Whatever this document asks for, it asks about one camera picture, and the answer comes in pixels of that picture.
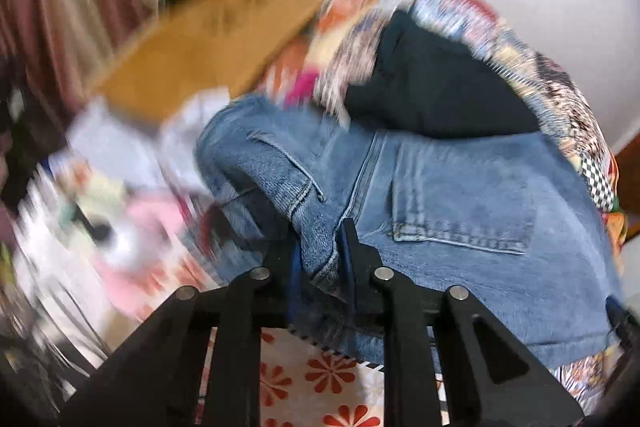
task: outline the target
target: metal screw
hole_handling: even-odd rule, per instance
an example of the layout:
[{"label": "metal screw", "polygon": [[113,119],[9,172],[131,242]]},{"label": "metal screw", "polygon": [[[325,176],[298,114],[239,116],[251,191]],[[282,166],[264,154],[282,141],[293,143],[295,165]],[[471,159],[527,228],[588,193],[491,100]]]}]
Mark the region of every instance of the metal screw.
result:
[{"label": "metal screw", "polygon": [[193,286],[180,286],[178,291],[175,293],[175,296],[181,301],[193,299],[194,295],[196,295],[196,290]]},{"label": "metal screw", "polygon": [[256,281],[264,281],[265,279],[268,279],[270,275],[271,272],[264,266],[257,266],[249,272],[249,277]]},{"label": "metal screw", "polygon": [[467,290],[464,286],[452,286],[449,288],[449,294],[459,301],[465,300],[469,296],[469,290]]},{"label": "metal screw", "polygon": [[390,268],[387,268],[386,266],[381,266],[380,268],[376,268],[375,272],[373,272],[373,275],[375,275],[377,279],[380,279],[381,281],[388,281],[389,279],[391,279],[391,277],[394,276],[394,271]]}]

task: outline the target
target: clothing pile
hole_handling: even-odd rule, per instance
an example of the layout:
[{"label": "clothing pile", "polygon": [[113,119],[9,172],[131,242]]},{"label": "clothing pile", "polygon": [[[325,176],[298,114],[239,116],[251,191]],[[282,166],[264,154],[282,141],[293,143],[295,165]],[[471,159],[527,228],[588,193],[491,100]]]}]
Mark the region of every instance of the clothing pile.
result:
[{"label": "clothing pile", "polygon": [[292,227],[326,293],[299,306],[295,330],[383,363],[381,332],[348,317],[335,234],[351,217],[383,264],[425,287],[467,286],[561,380],[571,364],[602,369],[624,235],[615,162],[569,76],[491,9],[326,0],[261,91],[196,146],[225,223],[200,257],[212,279],[257,266]]}]

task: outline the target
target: checkered fabric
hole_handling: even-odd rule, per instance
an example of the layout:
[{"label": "checkered fabric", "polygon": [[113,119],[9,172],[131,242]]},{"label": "checkered fabric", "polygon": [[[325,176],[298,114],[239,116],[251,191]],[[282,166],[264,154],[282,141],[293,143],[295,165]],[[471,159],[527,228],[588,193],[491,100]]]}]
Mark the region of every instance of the checkered fabric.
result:
[{"label": "checkered fabric", "polygon": [[584,153],[580,155],[580,173],[587,182],[589,193],[597,208],[603,212],[610,212],[616,197],[611,183],[600,166]]}]

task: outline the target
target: back pocket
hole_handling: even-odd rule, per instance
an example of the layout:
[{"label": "back pocket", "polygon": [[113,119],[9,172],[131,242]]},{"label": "back pocket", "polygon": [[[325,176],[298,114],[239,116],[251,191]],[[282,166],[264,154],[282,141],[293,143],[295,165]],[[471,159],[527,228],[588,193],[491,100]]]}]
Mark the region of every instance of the back pocket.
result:
[{"label": "back pocket", "polygon": [[404,140],[392,188],[395,241],[527,252],[535,209],[525,175],[512,160],[473,149]]}]

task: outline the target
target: black cloth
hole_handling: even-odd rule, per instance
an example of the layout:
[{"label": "black cloth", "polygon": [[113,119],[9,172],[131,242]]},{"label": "black cloth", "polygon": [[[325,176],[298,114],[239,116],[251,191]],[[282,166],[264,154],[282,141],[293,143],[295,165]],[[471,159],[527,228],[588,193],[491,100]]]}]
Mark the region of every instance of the black cloth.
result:
[{"label": "black cloth", "polygon": [[383,30],[369,82],[349,86],[345,106],[368,126],[432,138],[538,131],[529,107],[461,43],[423,30],[396,11]]}]

